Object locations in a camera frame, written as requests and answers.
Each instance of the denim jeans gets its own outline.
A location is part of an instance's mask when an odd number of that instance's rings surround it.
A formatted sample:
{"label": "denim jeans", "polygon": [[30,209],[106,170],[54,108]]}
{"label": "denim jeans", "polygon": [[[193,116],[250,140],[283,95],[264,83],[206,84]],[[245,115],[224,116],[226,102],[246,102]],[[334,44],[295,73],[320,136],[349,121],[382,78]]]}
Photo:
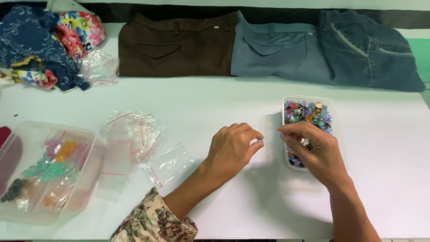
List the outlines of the denim jeans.
{"label": "denim jeans", "polygon": [[237,12],[231,74],[336,84],[310,24],[254,25]]}
{"label": "denim jeans", "polygon": [[321,11],[319,40],[333,81],[341,85],[421,92],[407,40],[395,29],[355,11]]}

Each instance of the navy blue patterned fabric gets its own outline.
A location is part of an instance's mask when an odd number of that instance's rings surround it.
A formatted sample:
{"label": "navy blue patterned fabric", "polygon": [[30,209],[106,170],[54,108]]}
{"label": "navy blue patterned fabric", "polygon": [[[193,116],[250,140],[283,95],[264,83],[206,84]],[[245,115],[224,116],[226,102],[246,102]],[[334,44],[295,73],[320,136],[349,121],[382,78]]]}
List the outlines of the navy blue patterned fabric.
{"label": "navy blue patterned fabric", "polygon": [[20,70],[51,70],[57,86],[69,90],[88,83],[77,76],[79,69],[61,42],[51,33],[58,22],[57,13],[42,8],[15,6],[0,25],[0,67]]}

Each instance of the pile of fabric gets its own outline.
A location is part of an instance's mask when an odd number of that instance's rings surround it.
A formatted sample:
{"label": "pile of fabric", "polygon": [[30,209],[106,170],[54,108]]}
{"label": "pile of fabric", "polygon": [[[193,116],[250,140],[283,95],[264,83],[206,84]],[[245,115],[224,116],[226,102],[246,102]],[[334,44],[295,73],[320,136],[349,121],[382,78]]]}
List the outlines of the pile of fabric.
{"label": "pile of fabric", "polygon": [[105,37],[91,13],[15,6],[0,24],[0,76],[45,89],[86,90],[89,84],[77,76],[82,58]]}

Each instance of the clear plastic container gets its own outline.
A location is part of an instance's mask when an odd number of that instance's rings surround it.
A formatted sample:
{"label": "clear plastic container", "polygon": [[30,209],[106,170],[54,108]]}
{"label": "clear plastic container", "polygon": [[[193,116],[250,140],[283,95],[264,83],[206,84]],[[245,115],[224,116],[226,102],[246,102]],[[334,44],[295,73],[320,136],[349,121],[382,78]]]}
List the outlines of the clear plastic container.
{"label": "clear plastic container", "polygon": [[[62,162],[73,167],[73,175],[64,173],[46,180],[23,175],[28,174],[30,166],[35,167],[49,154],[47,147],[50,144],[64,144],[65,141],[77,144]],[[16,143],[22,143],[22,149],[17,149]],[[10,167],[14,167],[0,171],[0,187],[7,188],[0,191],[0,196],[7,193],[16,179],[26,179],[27,183],[18,197],[0,203],[0,219],[48,225],[83,211],[97,182],[104,151],[105,144],[90,130],[32,121],[18,124],[0,149],[0,164],[13,163]]]}
{"label": "clear plastic container", "polygon": [[[309,102],[313,102],[313,103],[320,102],[323,105],[327,105],[327,110],[330,111],[330,115],[332,116],[332,123],[331,123],[331,127],[333,129],[332,135],[338,139],[339,149],[340,149],[342,157],[344,159],[345,167],[348,169],[347,159],[346,159],[346,155],[345,155],[345,151],[344,151],[344,144],[343,144],[343,140],[342,140],[342,134],[341,134],[341,130],[339,128],[338,117],[336,115],[335,104],[333,103],[333,101],[331,101],[328,98],[323,98],[323,97],[299,96],[299,95],[291,95],[291,94],[285,95],[284,98],[282,99],[282,125],[285,124],[284,103],[286,101],[293,101],[293,102],[306,101],[308,103]],[[294,170],[308,171],[307,168],[295,167],[294,165],[289,163],[287,148],[288,148],[287,145],[284,143],[284,151],[285,151],[284,164],[286,166],[290,167],[291,169],[294,169]]]}

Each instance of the rectangular plastic box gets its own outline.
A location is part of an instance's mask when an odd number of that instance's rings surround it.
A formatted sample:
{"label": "rectangular plastic box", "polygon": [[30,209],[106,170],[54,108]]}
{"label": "rectangular plastic box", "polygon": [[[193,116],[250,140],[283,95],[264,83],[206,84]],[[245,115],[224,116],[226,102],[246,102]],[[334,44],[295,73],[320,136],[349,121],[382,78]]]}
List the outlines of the rectangular plastic box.
{"label": "rectangular plastic box", "polygon": [[24,121],[16,126],[0,149],[0,196],[3,196],[12,182],[22,178],[22,172],[38,162],[43,157],[49,140],[77,141],[85,144],[85,149],[79,156],[79,168],[70,182],[65,195],[62,196],[61,206],[57,204],[47,207],[43,198],[48,196],[53,187],[53,181],[39,182],[40,186],[31,186],[31,199],[25,206],[18,203],[19,199],[0,203],[0,219],[37,224],[53,224],[57,220],[80,213],[85,209],[92,195],[100,173],[105,144],[96,136],[95,132],[77,127],[60,124]]}
{"label": "rectangular plastic box", "polygon": [[[323,98],[323,97],[299,96],[299,95],[291,95],[291,94],[285,95],[284,98],[282,98],[282,125],[285,125],[285,120],[284,120],[284,117],[285,117],[284,103],[286,101],[293,101],[293,102],[303,102],[303,101],[306,101],[308,103],[310,103],[310,102],[313,102],[313,103],[320,102],[323,105],[327,105],[327,110],[330,111],[330,115],[332,116],[332,124],[331,124],[331,127],[333,129],[332,135],[338,139],[339,149],[340,149],[342,157],[344,159],[345,167],[348,169],[346,154],[344,152],[344,144],[343,144],[343,141],[342,141],[342,134],[341,134],[341,130],[339,128],[338,117],[336,115],[335,104],[333,103],[333,101],[331,101],[328,98]],[[286,166],[290,167],[291,169],[298,170],[298,171],[308,171],[307,168],[295,167],[295,166],[293,166],[293,165],[291,165],[289,163],[289,161],[288,161],[287,144],[285,144],[285,143],[284,143],[284,151],[285,151],[284,164]]]}

